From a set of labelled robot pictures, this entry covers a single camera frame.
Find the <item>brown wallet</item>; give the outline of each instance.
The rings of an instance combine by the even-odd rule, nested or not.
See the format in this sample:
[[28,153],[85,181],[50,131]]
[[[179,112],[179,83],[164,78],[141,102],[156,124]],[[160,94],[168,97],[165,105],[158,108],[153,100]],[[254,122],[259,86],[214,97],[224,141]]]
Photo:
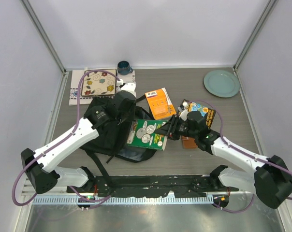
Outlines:
[[198,147],[193,138],[188,138],[188,137],[182,136],[181,141],[183,143],[184,148],[197,148]]

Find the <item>placemat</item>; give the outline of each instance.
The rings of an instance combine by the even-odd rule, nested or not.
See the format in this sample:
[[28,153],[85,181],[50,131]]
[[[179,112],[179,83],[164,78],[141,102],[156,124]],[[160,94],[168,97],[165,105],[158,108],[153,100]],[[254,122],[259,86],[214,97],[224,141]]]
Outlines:
[[[71,80],[71,88],[70,88],[70,100],[69,105],[77,105],[77,87],[80,78],[84,75],[85,70],[73,70],[72,71],[72,80]],[[124,83],[127,82],[134,82],[135,81],[135,71],[128,75],[117,75],[120,79],[123,79]],[[120,87],[116,87],[116,93],[120,91]],[[90,104],[93,98],[113,98],[114,96],[91,96],[91,97],[84,97],[80,94],[80,104]]]
[[[116,69],[106,69],[117,75]],[[116,79],[106,72],[92,72],[84,78],[82,87],[83,97],[114,96],[116,93]]]

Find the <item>coin book cover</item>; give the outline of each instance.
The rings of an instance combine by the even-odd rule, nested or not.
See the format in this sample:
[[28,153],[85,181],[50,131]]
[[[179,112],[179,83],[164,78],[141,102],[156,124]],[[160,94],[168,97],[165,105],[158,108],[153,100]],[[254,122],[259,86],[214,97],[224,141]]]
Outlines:
[[154,131],[163,126],[167,120],[135,120],[133,121],[127,145],[164,151],[167,136],[155,134]]
[[154,119],[170,118],[176,114],[165,88],[147,92],[145,96]]

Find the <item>metal floor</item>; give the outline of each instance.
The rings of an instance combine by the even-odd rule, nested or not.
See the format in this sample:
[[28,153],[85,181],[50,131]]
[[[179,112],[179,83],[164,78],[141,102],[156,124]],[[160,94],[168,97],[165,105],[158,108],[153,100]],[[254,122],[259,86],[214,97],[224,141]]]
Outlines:
[[[243,209],[250,200],[249,194],[232,194],[228,208]],[[83,212],[76,209],[74,205],[34,205],[26,232],[284,231],[278,211],[257,198],[240,214],[220,211],[210,204],[103,205]]]

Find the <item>green book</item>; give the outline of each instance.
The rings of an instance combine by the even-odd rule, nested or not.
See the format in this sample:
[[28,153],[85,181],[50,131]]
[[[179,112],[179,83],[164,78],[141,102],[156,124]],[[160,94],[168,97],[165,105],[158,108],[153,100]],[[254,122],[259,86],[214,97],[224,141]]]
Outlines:
[[167,136],[155,134],[155,129],[163,126],[167,120],[135,120],[132,122],[127,145],[164,151]]

